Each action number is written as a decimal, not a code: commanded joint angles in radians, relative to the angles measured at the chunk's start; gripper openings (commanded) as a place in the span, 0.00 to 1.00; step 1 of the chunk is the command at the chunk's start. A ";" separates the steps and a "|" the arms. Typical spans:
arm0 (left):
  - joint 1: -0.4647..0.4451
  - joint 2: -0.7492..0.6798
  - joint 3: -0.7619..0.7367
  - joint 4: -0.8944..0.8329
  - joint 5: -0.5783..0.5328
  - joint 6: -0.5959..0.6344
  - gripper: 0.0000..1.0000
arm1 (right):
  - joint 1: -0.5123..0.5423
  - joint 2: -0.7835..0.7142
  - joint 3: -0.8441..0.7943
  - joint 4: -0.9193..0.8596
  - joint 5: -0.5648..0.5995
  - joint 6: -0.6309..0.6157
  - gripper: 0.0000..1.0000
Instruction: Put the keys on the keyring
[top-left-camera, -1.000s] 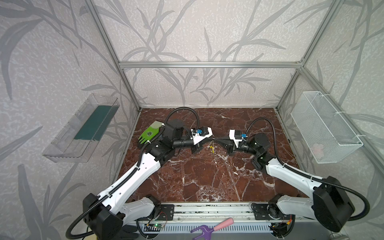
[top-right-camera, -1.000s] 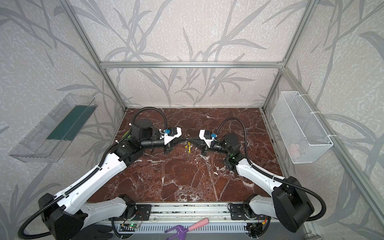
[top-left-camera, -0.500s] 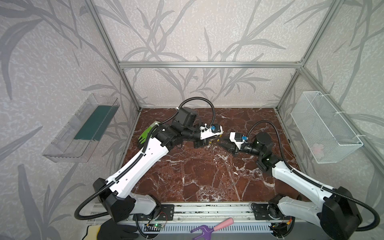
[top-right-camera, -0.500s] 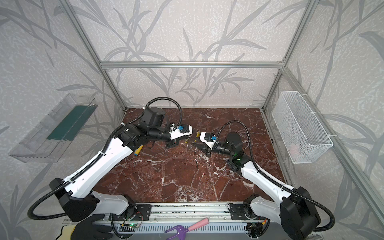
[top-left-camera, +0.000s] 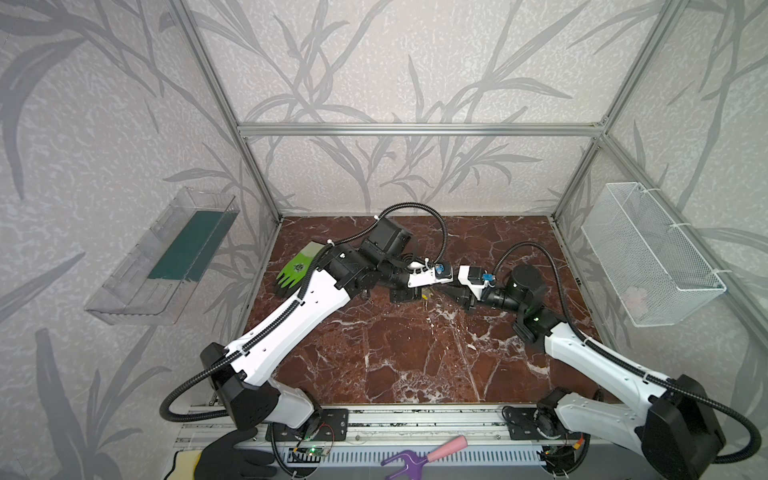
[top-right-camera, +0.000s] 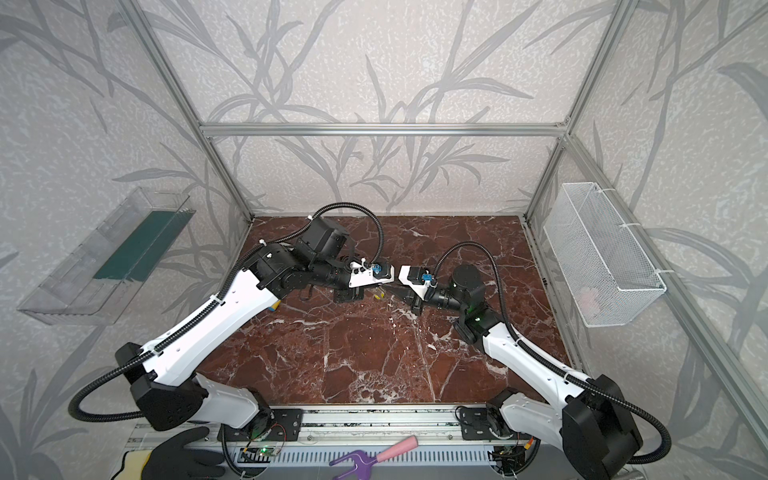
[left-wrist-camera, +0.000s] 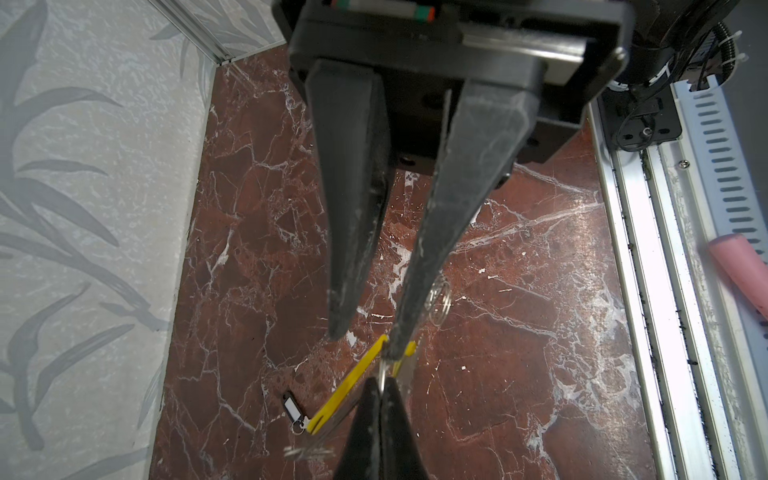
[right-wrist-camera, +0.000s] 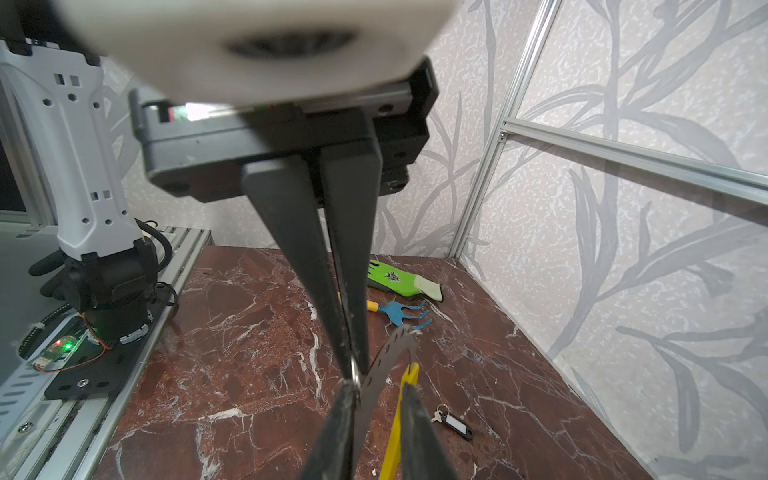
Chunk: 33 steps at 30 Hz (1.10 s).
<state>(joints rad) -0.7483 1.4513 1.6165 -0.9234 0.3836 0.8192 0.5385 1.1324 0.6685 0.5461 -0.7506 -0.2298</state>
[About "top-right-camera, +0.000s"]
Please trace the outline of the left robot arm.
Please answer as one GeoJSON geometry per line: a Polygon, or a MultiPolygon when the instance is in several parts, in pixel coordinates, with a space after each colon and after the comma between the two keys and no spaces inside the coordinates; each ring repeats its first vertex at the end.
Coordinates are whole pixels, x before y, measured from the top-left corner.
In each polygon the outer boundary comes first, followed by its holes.
{"type": "Polygon", "coordinates": [[[261,396],[209,380],[197,368],[242,325],[293,291],[317,285],[356,299],[380,274],[390,274],[390,268],[365,259],[339,259],[347,239],[337,222],[316,218],[292,245],[263,243],[245,258],[223,295],[207,302],[211,311],[199,323],[187,317],[143,346],[123,347],[117,355],[121,364],[131,351],[151,355],[127,374],[148,423],[167,431],[185,422],[243,429],[267,421],[269,407],[261,396]]]}

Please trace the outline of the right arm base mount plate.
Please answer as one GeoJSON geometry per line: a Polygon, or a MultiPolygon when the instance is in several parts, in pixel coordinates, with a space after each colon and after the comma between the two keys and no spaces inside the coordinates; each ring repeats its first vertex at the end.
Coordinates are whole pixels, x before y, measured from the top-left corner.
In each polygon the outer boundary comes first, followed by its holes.
{"type": "Polygon", "coordinates": [[[506,440],[512,436],[510,428],[485,407],[459,405],[454,409],[454,416],[463,440],[506,440]]]}

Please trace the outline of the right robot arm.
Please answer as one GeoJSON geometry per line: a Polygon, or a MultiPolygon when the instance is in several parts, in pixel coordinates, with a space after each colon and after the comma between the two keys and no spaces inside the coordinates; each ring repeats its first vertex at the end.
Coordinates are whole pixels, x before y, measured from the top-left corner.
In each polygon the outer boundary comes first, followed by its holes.
{"type": "Polygon", "coordinates": [[[453,310],[460,338],[514,371],[540,395],[505,393],[491,403],[502,418],[505,435],[529,434],[563,451],[585,479],[609,479],[640,450],[643,440],[629,411],[618,405],[621,391],[602,376],[593,386],[609,393],[604,398],[578,386],[586,374],[557,361],[507,326],[500,312],[486,300],[486,285],[472,265],[459,266],[449,283],[440,285],[425,267],[404,266],[399,281],[409,291],[405,298],[416,309],[424,306],[453,310]]]}

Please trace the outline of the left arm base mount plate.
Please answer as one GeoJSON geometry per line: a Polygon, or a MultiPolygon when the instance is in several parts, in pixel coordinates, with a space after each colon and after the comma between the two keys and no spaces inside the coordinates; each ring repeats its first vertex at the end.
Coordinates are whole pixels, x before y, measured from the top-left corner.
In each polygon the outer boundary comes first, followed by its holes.
{"type": "Polygon", "coordinates": [[[302,428],[304,411],[299,408],[273,408],[260,412],[243,429],[245,440],[295,442],[302,428]]]}

